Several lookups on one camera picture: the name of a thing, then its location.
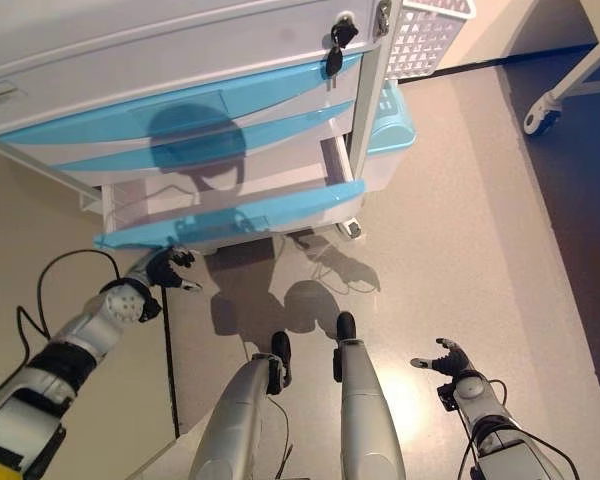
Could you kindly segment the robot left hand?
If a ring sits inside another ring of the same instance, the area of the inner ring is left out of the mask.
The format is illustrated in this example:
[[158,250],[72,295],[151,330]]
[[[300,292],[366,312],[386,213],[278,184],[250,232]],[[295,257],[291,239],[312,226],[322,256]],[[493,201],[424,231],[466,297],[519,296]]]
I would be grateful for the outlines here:
[[171,246],[156,250],[146,265],[146,275],[151,285],[164,288],[178,288],[189,292],[200,292],[202,286],[181,277],[173,266],[190,268],[195,262],[191,251],[183,247]]

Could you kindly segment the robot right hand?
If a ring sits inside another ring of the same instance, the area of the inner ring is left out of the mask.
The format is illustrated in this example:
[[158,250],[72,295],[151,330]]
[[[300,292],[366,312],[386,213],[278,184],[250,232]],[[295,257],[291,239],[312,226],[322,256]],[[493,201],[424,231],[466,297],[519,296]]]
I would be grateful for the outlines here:
[[436,359],[412,358],[410,365],[417,369],[428,369],[452,378],[468,370],[470,360],[462,347],[453,340],[439,337],[435,343],[447,350],[447,354]]

